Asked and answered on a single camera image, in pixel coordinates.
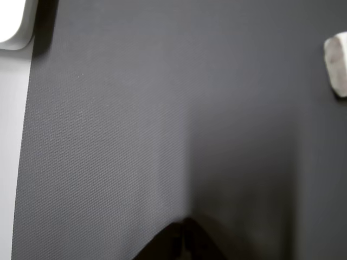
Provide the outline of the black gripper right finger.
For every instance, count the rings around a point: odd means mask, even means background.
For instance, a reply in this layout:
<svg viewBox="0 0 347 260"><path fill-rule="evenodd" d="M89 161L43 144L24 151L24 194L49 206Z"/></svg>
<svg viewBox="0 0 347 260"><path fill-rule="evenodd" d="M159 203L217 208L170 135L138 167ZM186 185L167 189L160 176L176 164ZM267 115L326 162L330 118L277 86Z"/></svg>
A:
<svg viewBox="0 0 347 260"><path fill-rule="evenodd" d="M182 222L183 249L188 259L193 260L226 260L226 256L217 247L208 233L192 218Z"/></svg>

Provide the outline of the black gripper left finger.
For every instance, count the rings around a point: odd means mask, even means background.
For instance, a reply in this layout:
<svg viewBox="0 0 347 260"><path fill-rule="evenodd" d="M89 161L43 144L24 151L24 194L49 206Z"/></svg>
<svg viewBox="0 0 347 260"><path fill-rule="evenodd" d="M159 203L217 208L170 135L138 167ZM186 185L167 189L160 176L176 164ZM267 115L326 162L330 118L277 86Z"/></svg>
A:
<svg viewBox="0 0 347 260"><path fill-rule="evenodd" d="M175 260L182 257L183 224L171 223L157 233L134 260Z"/></svg>

